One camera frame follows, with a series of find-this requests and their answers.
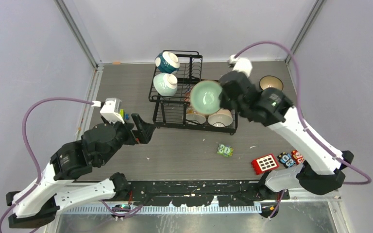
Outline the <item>teal bowl tan interior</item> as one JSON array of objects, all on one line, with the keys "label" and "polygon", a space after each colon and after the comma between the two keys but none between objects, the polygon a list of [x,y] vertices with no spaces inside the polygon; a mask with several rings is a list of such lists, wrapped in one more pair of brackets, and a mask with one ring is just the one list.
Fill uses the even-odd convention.
[{"label": "teal bowl tan interior", "polygon": [[275,88],[282,91],[284,89],[284,84],[281,79],[272,75],[267,75],[260,79],[259,87],[262,90],[265,90],[267,88]]}]

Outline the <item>mint green bowl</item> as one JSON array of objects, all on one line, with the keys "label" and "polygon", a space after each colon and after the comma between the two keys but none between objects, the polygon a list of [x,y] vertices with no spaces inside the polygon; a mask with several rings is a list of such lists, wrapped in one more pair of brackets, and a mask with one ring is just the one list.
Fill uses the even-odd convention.
[{"label": "mint green bowl", "polygon": [[211,115],[220,109],[221,85],[213,80],[197,83],[190,92],[190,105],[199,113]]}]

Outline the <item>pale mint bowl front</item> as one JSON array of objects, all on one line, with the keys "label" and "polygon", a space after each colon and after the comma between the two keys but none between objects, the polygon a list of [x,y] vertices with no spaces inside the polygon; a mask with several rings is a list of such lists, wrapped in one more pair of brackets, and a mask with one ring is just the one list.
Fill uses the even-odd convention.
[{"label": "pale mint bowl front", "polygon": [[153,86],[161,96],[172,97],[178,88],[178,79],[169,73],[160,73],[153,78]]}]

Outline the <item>dark teal bowl white foot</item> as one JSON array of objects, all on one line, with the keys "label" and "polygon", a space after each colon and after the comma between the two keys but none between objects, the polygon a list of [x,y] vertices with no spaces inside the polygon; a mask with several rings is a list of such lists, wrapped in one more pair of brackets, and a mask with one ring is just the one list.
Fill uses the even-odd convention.
[{"label": "dark teal bowl white foot", "polygon": [[163,51],[159,53],[154,62],[155,66],[162,73],[176,74],[180,68],[178,57],[170,51]]}]

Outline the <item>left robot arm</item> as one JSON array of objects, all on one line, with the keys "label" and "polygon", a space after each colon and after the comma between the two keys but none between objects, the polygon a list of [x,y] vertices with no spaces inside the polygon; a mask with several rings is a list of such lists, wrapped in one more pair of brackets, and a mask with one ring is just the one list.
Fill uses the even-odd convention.
[{"label": "left robot arm", "polygon": [[23,200],[26,190],[9,192],[7,204],[15,203],[8,217],[12,229],[35,229],[42,227],[55,217],[84,203],[115,198],[118,201],[129,197],[131,188],[125,175],[115,173],[96,184],[66,191],[65,186],[95,167],[102,167],[123,145],[148,144],[156,129],[154,124],[132,114],[133,122],[98,124],[86,131],[80,140],[64,144],[50,159],[41,173],[41,180]]}]

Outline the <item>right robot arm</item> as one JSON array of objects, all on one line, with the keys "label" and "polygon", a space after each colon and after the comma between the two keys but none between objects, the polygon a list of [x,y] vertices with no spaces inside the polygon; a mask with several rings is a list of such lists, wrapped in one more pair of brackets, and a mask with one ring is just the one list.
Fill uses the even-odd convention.
[{"label": "right robot arm", "polygon": [[343,162],[352,162],[354,155],[330,146],[325,140],[316,142],[307,133],[308,125],[301,123],[293,102],[281,90],[258,90],[244,73],[237,71],[223,75],[219,83],[223,108],[261,123],[305,158],[300,165],[264,174],[257,187],[260,197],[271,199],[279,191],[299,187],[324,195],[342,187],[346,177]]}]

